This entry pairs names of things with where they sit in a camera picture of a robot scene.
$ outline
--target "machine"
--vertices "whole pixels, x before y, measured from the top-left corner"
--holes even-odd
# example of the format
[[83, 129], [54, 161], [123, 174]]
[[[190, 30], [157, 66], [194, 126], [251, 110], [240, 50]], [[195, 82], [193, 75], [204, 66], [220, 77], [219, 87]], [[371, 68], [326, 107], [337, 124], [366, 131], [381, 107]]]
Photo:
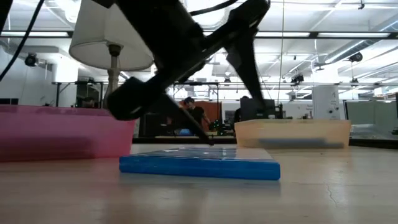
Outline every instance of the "machine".
[[[253, 40], [258, 24], [270, 8], [270, 0], [243, 2], [230, 12], [227, 23], [208, 36], [204, 35], [203, 29], [192, 16], [222, 9], [238, 0], [229, 0], [195, 12], [188, 12], [179, 0], [91, 1], [107, 8], [117, 4], [153, 53], [157, 66], [157, 75], [147, 82], [132, 77], [109, 95], [106, 99], [108, 109], [116, 119], [137, 119], [157, 103], [162, 105], [166, 116], [189, 124], [193, 134], [208, 144], [213, 144], [200, 125], [166, 95], [165, 89], [175, 82], [188, 80], [203, 68], [206, 59], [221, 48], [226, 49], [227, 61], [234, 67], [252, 97], [263, 108], [266, 107], [254, 59]], [[6, 7], [1, 9], [0, 28], [6, 21], [9, 9], [7, 5], [11, 6], [11, 3], [12, 0], [5, 1]]]

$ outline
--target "ceiling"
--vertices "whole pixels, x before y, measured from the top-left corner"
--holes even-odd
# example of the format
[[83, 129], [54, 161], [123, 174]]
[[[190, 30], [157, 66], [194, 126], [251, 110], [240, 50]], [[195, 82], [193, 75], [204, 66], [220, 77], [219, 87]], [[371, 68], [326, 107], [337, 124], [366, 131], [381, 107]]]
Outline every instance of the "ceiling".
[[[189, 10], [201, 7], [209, 7], [211, 4], [223, 2], [224, 0], [202, 0], [198, 4], [196, 0], [186, 0]], [[42, 8], [34, 30], [74, 30], [73, 20], [77, 15], [75, 8], [78, 0], [46, 0]], [[377, 31], [378, 26], [384, 21], [396, 18], [398, 21], [397, 0], [364, 0], [365, 8], [359, 10], [360, 0], [272, 0], [272, 6], [264, 20], [259, 25], [260, 31], [342, 31], [342, 32], [367, 32]], [[14, 0], [9, 20], [4, 30], [26, 30], [30, 18], [35, 9], [37, 0]], [[203, 23], [214, 24], [211, 19], [219, 19], [220, 13], [214, 13], [198, 18]], [[20, 39], [11, 39], [15, 44]], [[68, 52], [70, 39], [33, 39], [26, 42], [26, 46], [56, 46], [64, 52]], [[302, 73], [306, 82], [312, 82], [313, 70], [311, 61], [316, 62], [317, 56], [328, 55], [340, 47], [353, 43], [353, 40], [309, 40], [309, 39], [256, 39], [254, 50], [256, 61], [264, 82], [279, 82], [283, 77], [286, 80], [296, 74]], [[362, 78], [361, 82], [381, 82], [397, 76], [398, 67], [393, 65], [397, 62], [398, 51], [397, 40], [382, 40], [361, 51], [364, 59], [359, 63], [340, 61], [325, 67], [331, 73], [337, 71], [339, 82], [348, 82], [354, 77]], [[224, 54], [216, 54], [211, 62], [211, 72], [197, 74], [197, 77], [208, 76], [208, 81], [222, 82], [230, 76], [233, 81], [239, 82], [234, 70], [226, 63]], [[150, 69], [131, 72], [130, 75], [142, 79], [151, 77]], [[80, 74], [91, 76], [97, 80], [106, 80], [107, 73], [104, 70], [84, 66]]]

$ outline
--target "wire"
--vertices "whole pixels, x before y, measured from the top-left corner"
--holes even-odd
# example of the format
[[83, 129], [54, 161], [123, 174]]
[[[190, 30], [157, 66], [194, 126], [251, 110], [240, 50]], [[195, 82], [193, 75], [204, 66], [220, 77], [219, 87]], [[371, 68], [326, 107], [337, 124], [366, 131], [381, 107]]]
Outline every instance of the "wire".
[[282, 62], [284, 56], [284, 32], [285, 32], [285, 0], [283, 0], [283, 11], [282, 11], [282, 44], [280, 46], [280, 68], [279, 68], [279, 84], [278, 84], [278, 99], [277, 105], [279, 105], [279, 95], [280, 95], [280, 83], [282, 81]]
[[189, 13], [191, 14], [191, 16], [197, 16], [197, 15], [200, 15], [200, 14], [209, 13], [209, 12], [217, 11], [217, 10], [220, 10], [220, 9], [224, 9], [224, 8], [236, 3], [237, 1], [238, 0], [228, 0], [226, 2], [223, 2], [221, 4], [215, 5], [213, 7], [208, 7], [206, 9], [199, 9], [199, 10], [192, 11], [192, 12], [189, 12]]
[[20, 44], [18, 45], [17, 50], [15, 51], [14, 56], [12, 56], [11, 60], [9, 61], [7, 67], [2, 71], [0, 75], [0, 82], [1, 80], [6, 76], [7, 72], [10, 70], [11, 66], [14, 64], [14, 62], [17, 60], [19, 53], [21, 52], [22, 48], [25, 45], [25, 42], [32, 31], [33, 25], [35, 24], [36, 18], [39, 15], [40, 9], [42, 8], [44, 3], [44, 0], [40, 0], [39, 3], [37, 3], [37, 7], [33, 13], [32, 19], [30, 20], [29, 26], [27, 27], [26, 33], [24, 37], [22, 38]]

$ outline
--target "fluorescent light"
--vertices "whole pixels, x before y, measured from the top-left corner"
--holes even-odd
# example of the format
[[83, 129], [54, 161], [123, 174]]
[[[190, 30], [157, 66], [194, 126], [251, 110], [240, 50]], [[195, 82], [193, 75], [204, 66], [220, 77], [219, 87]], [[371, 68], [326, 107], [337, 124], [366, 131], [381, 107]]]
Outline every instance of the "fluorescent light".
[[352, 33], [352, 32], [321, 32], [318, 34], [318, 37], [363, 37], [363, 38], [384, 38], [388, 37], [390, 33]]
[[[3, 31], [1, 37], [24, 37], [25, 32]], [[69, 37], [67, 32], [30, 32], [29, 37]]]
[[309, 32], [258, 32], [256, 37], [308, 37]]

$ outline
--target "person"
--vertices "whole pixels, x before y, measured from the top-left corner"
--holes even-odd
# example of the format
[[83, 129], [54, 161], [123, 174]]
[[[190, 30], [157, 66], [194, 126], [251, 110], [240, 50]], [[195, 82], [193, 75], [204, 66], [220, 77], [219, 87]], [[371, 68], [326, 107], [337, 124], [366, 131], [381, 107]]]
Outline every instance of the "person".
[[88, 96], [84, 98], [83, 103], [82, 103], [83, 108], [95, 108], [95, 100], [94, 98]]
[[192, 97], [187, 97], [183, 101], [184, 105], [187, 107], [188, 113], [193, 117], [193, 119], [201, 126], [201, 120], [204, 119], [207, 124], [210, 124], [210, 120], [207, 118], [205, 110], [200, 106], [195, 106], [195, 100]]
[[[247, 97], [247, 96], [242, 96], [241, 100], [242, 100], [242, 99], [249, 99], [249, 97]], [[241, 120], [242, 120], [242, 117], [241, 117], [241, 109], [239, 108], [239, 109], [237, 109], [237, 110], [235, 111], [235, 114], [234, 114], [234, 123], [240, 122]]]

